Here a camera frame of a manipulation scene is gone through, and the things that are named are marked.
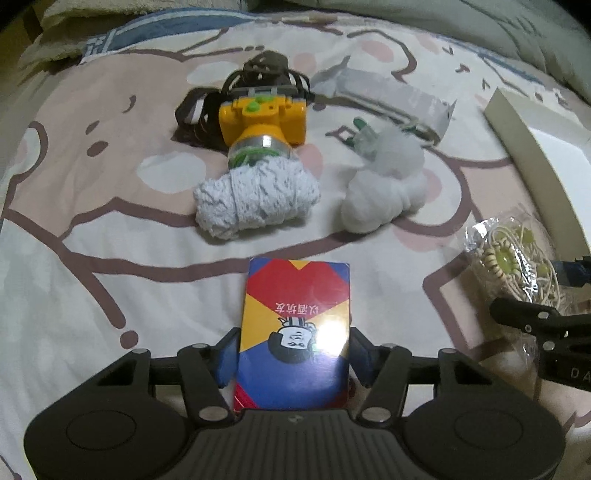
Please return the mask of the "green clip with cord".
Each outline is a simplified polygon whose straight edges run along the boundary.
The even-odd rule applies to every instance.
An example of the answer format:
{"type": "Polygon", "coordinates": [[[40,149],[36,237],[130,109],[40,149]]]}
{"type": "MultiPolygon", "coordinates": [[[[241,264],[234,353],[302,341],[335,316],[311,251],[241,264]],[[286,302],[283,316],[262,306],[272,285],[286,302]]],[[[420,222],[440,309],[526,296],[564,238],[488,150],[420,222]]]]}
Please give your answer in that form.
{"type": "Polygon", "coordinates": [[[356,133],[346,138],[346,145],[363,158],[372,159],[376,154],[379,134],[363,118],[355,117],[353,125],[356,127],[356,133]]]}

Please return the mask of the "grey foil packet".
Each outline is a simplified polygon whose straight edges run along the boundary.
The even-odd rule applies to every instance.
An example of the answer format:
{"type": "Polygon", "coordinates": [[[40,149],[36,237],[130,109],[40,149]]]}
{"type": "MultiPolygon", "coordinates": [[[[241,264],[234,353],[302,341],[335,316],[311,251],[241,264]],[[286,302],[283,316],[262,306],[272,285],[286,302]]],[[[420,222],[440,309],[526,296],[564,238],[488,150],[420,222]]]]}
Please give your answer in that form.
{"type": "Polygon", "coordinates": [[[448,131],[456,103],[394,78],[349,67],[348,55],[342,62],[311,77],[311,91],[325,98],[346,99],[361,108],[386,116],[414,129],[418,136],[440,143],[448,131]]]}

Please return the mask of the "cartoon printed bed sheet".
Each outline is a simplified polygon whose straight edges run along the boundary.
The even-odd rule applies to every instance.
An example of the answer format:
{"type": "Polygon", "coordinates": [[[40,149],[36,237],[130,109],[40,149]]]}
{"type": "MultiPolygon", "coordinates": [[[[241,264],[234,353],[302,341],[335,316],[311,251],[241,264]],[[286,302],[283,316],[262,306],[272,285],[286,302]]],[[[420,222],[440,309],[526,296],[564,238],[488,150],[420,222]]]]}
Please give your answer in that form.
{"type": "Polygon", "coordinates": [[[211,343],[242,317],[254,256],[346,262],[352,316],[374,342],[419,355],[444,347],[481,360],[551,409],[567,434],[561,479],[590,475],[590,396],[541,381],[507,345],[462,254],[465,228],[533,203],[483,111],[495,90],[569,119],[585,104],[538,71],[440,35],[363,17],[310,13],[103,50],[66,72],[1,181],[1,475],[28,479],[28,423],[83,380],[142,347],[168,356],[211,343]],[[218,243],[194,222],[192,191],[226,167],[177,143],[174,111],[274,50],[314,75],[342,60],[455,105],[426,154],[416,215],[366,236],[339,204],[360,158],[344,143],[353,109],[317,103],[298,155],[318,178],[308,221],[218,243]]]}

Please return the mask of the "white knitted cloth roll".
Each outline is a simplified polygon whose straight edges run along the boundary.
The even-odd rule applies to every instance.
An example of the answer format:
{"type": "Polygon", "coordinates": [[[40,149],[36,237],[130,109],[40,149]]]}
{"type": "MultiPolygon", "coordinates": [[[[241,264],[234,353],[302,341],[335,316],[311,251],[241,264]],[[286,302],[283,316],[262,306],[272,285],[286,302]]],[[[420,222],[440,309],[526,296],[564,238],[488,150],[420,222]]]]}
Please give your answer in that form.
{"type": "Polygon", "coordinates": [[[193,198],[197,226],[213,238],[230,240],[245,230],[307,218],[321,190],[301,161],[276,156],[200,183],[193,198]]]}

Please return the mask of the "beige pillow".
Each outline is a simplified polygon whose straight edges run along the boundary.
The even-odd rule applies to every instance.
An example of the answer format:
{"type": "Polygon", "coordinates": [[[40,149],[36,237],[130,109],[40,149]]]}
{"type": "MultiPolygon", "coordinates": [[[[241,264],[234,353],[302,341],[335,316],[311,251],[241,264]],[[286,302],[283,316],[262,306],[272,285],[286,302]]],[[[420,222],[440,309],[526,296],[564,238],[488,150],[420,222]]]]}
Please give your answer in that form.
{"type": "Polygon", "coordinates": [[[86,41],[126,22],[154,12],[183,8],[250,12],[256,1],[199,0],[65,0],[53,2],[44,12],[41,35],[20,56],[25,69],[83,53],[86,41]]]}

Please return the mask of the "yellow headlamp with strap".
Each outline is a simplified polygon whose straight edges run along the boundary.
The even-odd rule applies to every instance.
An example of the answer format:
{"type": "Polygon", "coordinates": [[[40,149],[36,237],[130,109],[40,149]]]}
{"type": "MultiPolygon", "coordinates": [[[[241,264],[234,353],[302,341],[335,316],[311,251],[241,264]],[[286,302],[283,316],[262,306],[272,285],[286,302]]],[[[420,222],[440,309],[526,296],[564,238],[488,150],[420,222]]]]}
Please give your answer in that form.
{"type": "Polygon", "coordinates": [[[230,169],[266,157],[290,158],[305,143],[314,100],[308,76],[291,69],[283,54],[264,51],[221,88],[191,89],[174,112],[173,139],[224,153],[230,169]]]}

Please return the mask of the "grey green duvet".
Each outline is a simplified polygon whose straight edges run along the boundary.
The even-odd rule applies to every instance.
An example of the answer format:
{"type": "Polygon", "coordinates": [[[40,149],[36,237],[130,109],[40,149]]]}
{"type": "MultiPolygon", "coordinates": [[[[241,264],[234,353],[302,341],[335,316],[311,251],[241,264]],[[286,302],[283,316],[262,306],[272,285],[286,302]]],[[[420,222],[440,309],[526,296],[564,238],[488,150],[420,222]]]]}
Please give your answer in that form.
{"type": "Polygon", "coordinates": [[[298,1],[438,33],[521,60],[590,99],[590,31],[556,1],[298,1]]]}

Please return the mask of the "colourful playing card box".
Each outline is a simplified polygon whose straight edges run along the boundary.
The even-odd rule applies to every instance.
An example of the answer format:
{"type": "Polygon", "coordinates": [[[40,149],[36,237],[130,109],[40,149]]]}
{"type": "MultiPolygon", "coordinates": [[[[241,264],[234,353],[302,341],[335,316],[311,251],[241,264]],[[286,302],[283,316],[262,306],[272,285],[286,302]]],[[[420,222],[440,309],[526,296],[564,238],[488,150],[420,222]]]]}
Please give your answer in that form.
{"type": "Polygon", "coordinates": [[[348,264],[250,260],[235,411],[344,407],[350,324],[348,264]]]}

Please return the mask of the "white shallow cardboard box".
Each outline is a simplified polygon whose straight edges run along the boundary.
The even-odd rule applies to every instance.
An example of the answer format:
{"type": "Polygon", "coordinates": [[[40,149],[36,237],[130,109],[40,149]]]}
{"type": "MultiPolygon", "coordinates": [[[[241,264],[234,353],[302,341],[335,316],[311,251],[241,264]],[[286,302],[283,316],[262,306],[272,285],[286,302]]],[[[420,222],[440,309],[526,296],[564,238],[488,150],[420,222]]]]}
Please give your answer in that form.
{"type": "Polygon", "coordinates": [[[498,88],[484,115],[517,166],[560,258],[590,253],[590,131],[498,88]]]}

